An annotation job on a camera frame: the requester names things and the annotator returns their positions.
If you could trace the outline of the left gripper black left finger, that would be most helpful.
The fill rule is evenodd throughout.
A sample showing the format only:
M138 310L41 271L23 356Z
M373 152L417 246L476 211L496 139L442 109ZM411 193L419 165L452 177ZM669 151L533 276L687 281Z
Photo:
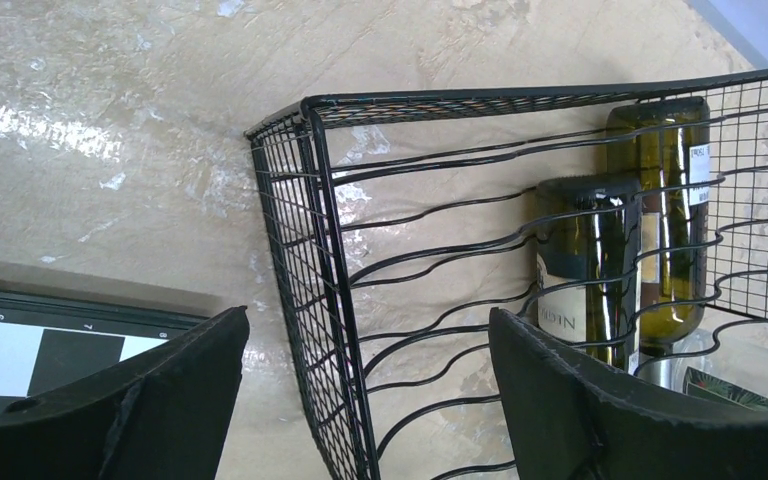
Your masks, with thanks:
M229 308L156 348L0 412L0 479L212 479L250 324Z

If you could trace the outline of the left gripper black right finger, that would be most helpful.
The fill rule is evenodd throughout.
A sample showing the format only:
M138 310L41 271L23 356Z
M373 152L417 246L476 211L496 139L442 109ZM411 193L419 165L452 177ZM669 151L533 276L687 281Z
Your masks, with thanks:
M653 385L501 308L488 339L520 478L768 479L768 412Z

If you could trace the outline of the dark wine bottle Negroamaro label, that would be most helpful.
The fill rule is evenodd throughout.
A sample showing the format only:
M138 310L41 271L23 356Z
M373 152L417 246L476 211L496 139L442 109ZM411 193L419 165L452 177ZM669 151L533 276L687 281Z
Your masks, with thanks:
M537 324L615 368L639 363L631 334L639 307L641 185L630 174L593 174L544 180L536 189Z

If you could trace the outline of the olive wine bottle brown label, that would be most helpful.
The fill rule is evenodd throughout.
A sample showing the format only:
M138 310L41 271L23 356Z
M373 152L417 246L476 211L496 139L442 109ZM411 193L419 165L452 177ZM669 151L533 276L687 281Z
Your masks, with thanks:
M641 351L672 353L704 314L710 188L710 108L691 96L613 109L606 169L635 174L643 191Z

